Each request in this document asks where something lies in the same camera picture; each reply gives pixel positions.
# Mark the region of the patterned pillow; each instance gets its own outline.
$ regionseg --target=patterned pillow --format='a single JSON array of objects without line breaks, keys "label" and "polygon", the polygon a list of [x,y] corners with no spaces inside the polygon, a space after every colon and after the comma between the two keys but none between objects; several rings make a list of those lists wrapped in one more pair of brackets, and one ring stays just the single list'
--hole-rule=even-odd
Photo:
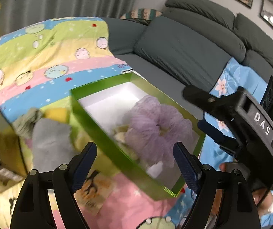
[{"label": "patterned pillow", "polygon": [[139,8],[122,15],[120,19],[133,21],[148,26],[155,17],[158,17],[161,14],[162,13],[160,11],[155,9]]}]

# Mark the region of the pink fabric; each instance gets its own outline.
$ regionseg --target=pink fabric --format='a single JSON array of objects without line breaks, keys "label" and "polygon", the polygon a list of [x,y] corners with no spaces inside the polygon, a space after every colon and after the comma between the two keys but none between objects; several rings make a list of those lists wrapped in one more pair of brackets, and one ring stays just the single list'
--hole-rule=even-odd
[{"label": "pink fabric", "polygon": [[[96,216],[81,208],[91,229],[135,229],[148,217],[165,216],[177,200],[153,201],[122,173],[114,180],[116,188]],[[57,228],[65,229],[59,210],[53,211],[53,215]]]},{"label": "pink fabric", "polygon": [[[104,68],[109,67],[115,64],[126,64],[126,62],[119,60],[113,56],[106,56],[106,57],[93,57],[89,59],[75,59],[70,62],[61,63],[60,65],[65,65],[69,68],[68,74],[72,74],[78,71],[95,69],[95,68]],[[0,105],[3,104],[8,99],[23,93],[25,90],[30,89],[34,86],[39,84],[51,81],[52,79],[46,78],[44,76],[44,72],[48,68],[39,69],[33,72],[34,76],[31,80],[27,83],[17,86],[15,83],[3,88],[0,91]]]}]

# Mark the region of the black device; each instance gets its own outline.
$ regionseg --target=black device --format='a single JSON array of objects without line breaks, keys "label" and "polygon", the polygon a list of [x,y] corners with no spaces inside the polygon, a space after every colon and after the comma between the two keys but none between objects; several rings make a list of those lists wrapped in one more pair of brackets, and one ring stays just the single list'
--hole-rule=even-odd
[{"label": "black device", "polygon": [[183,97],[229,127],[235,139],[205,120],[198,123],[223,151],[250,170],[250,189],[273,189],[273,121],[253,96],[243,87],[217,98],[195,86],[186,86]]},{"label": "black device", "polygon": [[[55,192],[66,229],[90,229],[73,194],[84,184],[96,153],[96,145],[89,142],[68,165],[62,164],[44,173],[31,170],[16,201],[10,229],[56,229],[47,189]],[[183,229],[205,228],[217,189],[224,189],[224,194],[216,228],[261,228],[252,194],[239,170],[227,173],[216,171],[208,164],[202,165],[181,142],[174,145],[173,153],[188,187],[197,194]]]}]

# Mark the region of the gray curtain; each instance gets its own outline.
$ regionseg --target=gray curtain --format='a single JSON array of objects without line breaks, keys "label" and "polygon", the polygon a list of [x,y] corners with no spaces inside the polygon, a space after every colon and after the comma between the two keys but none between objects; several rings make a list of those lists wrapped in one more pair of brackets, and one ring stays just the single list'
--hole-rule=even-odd
[{"label": "gray curtain", "polygon": [[51,18],[119,18],[135,0],[0,0],[0,35]]}]

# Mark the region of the pink stripe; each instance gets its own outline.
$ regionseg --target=pink stripe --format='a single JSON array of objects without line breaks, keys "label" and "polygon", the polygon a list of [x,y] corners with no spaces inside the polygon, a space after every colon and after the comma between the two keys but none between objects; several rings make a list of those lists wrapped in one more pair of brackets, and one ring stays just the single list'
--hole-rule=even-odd
[{"label": "pink stripe", "polygon": [[[68,75],[78,71],[104,68],[104,67],[109,67],[115,64],[125,64],[125,62],[112,56],[105,56],[105,57],[93,57],[89,59],[76,59],[70,62],[61,63],[60,65],[65,65],[69,67],[69,71],[66,73],[66,75]],[[30,89],[34,86],[50,81],[51,79],[46,78],[44,76],[44,72],[46,70],[47,68],[34,71],[33,78],[21,86],[16,86],[16,84],[13,83],[5,87],[4,89],[2,89],[0,91],[0,105],[6,102],[8,99],[23,93],[27,89]]]}]

